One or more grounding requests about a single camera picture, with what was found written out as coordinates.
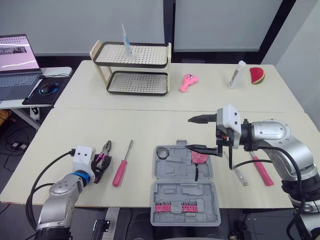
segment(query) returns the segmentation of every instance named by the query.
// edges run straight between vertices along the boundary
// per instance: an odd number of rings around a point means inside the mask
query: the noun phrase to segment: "shelf rack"
[[[123,42],[98,40],[90,51],[90,57],[112,94],[165,95],[170,91],[171,43],[131,43],[132,56],[127,56]],[[106,79],[101,67],[107,67]],[[121,70],[112,71],[111,67]],[[163,72],[125,71],[123,68],[164,69]]]

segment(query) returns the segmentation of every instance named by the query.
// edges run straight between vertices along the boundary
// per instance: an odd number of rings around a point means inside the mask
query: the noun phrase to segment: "gray tool case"
[[[157,146],[154,150],[154,175],[158,179],[151,189],[151,216],[153,226],[216,227],[221,223],[215,185],[209,181],[213,176],[211,158],[198,164],[198,181],[192,151],[185,148],[186,140],[177,145]],[[158,148],[166,148],[168,157],[160,159]],[[164,158],[165,151],[159,152]],[[156,212],[157,205],[171,205],[167,212]],[[182,205],[197,205],[198,212],[183,212]]]

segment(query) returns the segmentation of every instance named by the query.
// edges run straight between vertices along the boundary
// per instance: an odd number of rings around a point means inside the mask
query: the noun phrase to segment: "computer mouse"
[[[42,96],[54,94],[56,91],[58,91],[58,86],[59,83],[45,83],[39,88],[39,94]]]

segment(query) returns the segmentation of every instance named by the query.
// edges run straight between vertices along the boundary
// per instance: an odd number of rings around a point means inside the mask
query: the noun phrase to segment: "metal ring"
[[[159,154],[162,153],[162,152],[166,152],[166,155],[165,155],[165,156],[159,156]],[[159,147],[159,148],[157,148],[157,150],[156,150],[156,155],[158,156],[159,159],[164,160],[164,159],[166,159],[167,157],[169,157],[169,150],[166,149],[165,147]]]

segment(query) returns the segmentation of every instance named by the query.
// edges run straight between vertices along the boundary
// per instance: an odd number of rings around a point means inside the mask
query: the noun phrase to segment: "laptop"
[[[41,75],[25,34],[0,36],[0,101],[26,98]]]

